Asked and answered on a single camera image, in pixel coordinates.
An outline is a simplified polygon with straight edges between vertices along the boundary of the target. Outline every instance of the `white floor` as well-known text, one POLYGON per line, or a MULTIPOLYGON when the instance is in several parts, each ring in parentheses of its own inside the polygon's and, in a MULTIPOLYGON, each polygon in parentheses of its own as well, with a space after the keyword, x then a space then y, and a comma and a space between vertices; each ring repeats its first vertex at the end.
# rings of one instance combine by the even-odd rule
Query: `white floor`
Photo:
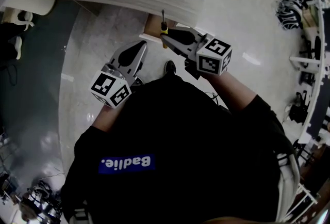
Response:
MULTIPOLYGON (((216 34, 233 46, 229 72, 270 104, 280 121, 294 98, 297 72, 289 62, 301 45, 299 30, 284 31, 275 17, 279 0, 205 0, 198 27, 216 34)), ((81 10, 71 34, 62 72, 59 132, 64 170, 73 160, 73 147, 101 108, 88 91, 96 70, 108 62, 120 45, 138 39, 146 15, 105 6, 96 18, 81 10)), ((161 77, 171 59, 177 74, 204 92, 213 88, 184 70, 184 58, 149 42, 149 52, 139 76, 145 82, 161 77)))

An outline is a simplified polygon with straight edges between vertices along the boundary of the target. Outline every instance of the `black t-shirt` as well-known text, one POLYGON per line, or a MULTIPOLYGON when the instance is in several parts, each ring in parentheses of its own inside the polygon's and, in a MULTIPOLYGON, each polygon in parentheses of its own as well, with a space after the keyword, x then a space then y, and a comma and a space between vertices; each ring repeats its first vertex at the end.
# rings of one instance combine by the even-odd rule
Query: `black t-shirt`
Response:
POLYGON ((62 188, 64 215, 87 201, 97 223, 274 221, 277 153, 292 153, 260 97, 232 115, 177 76, 127 100, 110 133, 90 127, 62 188))

